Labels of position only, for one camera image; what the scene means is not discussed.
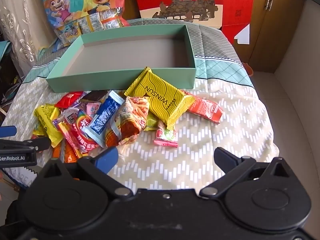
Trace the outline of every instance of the tile floor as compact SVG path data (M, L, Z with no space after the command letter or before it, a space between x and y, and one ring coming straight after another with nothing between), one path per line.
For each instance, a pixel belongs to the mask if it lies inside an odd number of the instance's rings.
M285 158L311 197L312 209L305 229L316 239L320 239L319 176L299 117L275 75L255 72L252 82L260 100L267 107L280 156ZM18 197L18 193L4 183L0 183L0 193L0 225L3 225L6 211Z

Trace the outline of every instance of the white wall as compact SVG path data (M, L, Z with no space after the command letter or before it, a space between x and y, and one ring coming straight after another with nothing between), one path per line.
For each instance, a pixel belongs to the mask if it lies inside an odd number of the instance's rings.
M298 113L320 174L319 4L306 1L295 35L275 75Z

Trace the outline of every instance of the blue snack wrapper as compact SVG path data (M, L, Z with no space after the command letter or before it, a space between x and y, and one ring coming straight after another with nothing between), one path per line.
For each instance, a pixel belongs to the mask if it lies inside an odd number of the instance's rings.
M106 147L105 133L107 122L123 103L124 100L116 92L111 90L108 98L99 107L97 114L90 124L82 127L82 131L95 140L102 148Z

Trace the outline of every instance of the round black disc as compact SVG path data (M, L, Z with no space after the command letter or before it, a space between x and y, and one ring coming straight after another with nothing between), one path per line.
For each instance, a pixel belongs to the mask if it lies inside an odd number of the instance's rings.
M287 178L239 183L228 190L225 204L241 222L258 230L284 231L301 225L311 209L310 198Z
M61 231L84 227L106 210L107 194L97 185L74 179L48 178L31 186L22 209L39 228Z

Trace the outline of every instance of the pile of snacks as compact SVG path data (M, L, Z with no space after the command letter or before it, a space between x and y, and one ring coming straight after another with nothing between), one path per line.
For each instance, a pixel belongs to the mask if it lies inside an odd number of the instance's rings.
M55 105L35 109L33 136L48 136L53 156L64 152L61 159L72 163L99 147L131 144L142 130L156 133L156 145L178 147L175 122L185 111L216 124L223 114L215 102L177 89L149 67L123 97L113 90L67 93Z

